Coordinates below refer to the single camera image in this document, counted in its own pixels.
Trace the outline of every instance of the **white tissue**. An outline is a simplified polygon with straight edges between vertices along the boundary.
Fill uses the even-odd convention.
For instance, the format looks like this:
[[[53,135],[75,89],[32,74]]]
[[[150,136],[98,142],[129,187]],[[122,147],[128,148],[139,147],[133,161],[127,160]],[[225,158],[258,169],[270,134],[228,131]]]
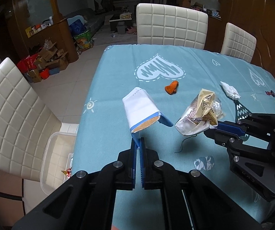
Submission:
[[[233,99],[233,100],[239,100],[239,98],[241,97],[238,93],[238,91],[233,87],[233,86],[230,86],[224,82],[221,82],[221,86],[223,87],[226,95]]]

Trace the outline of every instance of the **crumpled food package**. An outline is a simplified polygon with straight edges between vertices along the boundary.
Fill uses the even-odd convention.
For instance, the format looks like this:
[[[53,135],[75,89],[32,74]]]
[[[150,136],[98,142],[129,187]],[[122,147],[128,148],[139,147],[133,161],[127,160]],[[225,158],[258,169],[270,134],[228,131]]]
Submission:
[[[233,100],[239,100],[239,98],[241,97],[238,93],[238,91],[233,87],[228,85],[227,83],[224,83],[221,81],[221,86],[223,87],[226,95],[233,99]]]
[[[215,128],[224,116],[215,92],[202,89],[175,124],[183,136],[192,136]]]

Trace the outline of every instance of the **white bottle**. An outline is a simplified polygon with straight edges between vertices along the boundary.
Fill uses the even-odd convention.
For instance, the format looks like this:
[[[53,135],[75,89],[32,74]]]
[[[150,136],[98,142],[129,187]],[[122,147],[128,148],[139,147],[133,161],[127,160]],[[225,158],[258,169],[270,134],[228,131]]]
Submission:
[[[53,25],[54,22],[53,22],[53,20],[52,20],[52,16],[49,17],[49,20],[50,20],[50,24]]]

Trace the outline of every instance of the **black string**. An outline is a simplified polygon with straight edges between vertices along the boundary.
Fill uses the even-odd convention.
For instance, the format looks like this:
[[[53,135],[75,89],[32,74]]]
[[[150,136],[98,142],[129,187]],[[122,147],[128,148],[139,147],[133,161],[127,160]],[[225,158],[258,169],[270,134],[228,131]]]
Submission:
[[[192,135],[192,136],[190,136],[190,137],[187,137],[187,138],[183,139],[183,141],[181,142],[180,151],[174,152],[174,153],[180,153],[180,152],[182,152],[182,149],[183,149],[183,142],[184,142],[185,140],[187,140],[188,138],[196,137],[196,136],[197,136],[197,134]]]

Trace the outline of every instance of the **table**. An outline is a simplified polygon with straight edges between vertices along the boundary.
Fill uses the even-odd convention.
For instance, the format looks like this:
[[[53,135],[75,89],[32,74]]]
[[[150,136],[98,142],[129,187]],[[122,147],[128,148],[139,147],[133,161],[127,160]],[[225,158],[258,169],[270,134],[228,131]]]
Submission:
[[[125,25],[127,27],[131,27],[132,26],[132,16],[133,14],[131,14],[131,18],[128,18],[128,19],[120,19],[119,18],[119,15],[113,15],[111,17],[111,19],[109,20],[110,22],[110,29],[111,31],[116,31],[117,30],[117,23],[118,22],[125,22]]]
[[[161,71],[154,68],[161,64]],[[169,95],[171,73],[181,74],[177,93]],[[73,173],[101,170],[117,159],[120,151],[130,148],[131,135],[122,98],[133,88],[145,89],[158,109],[175,123],[199,91],[214,91],[222,102],[226,116],[235,120],[234,102],[226,97],[220,81],[234,86],[240,102],[253,113],[275,113],[275,79],[262,69],[241,59],[187,47],[159,45],[115,45],[105,49],[92,81],[76,139]],[[218,146],[204,134],[187,139],[175,129],[158,122],[141,131],[146,146],[158,152],[159,158],[177,170],[195,169],[196,160],[212,156],[214,166],[201,172],[261,222],[275,202],[268,203],[229,170],[226,148]],[[266,143],[250,137],[246,144],[266,148]],[[164,229],[160,192],[143,190],[137,154],[136,185],[133,191],[117,191],[113,225],[120,230]]]

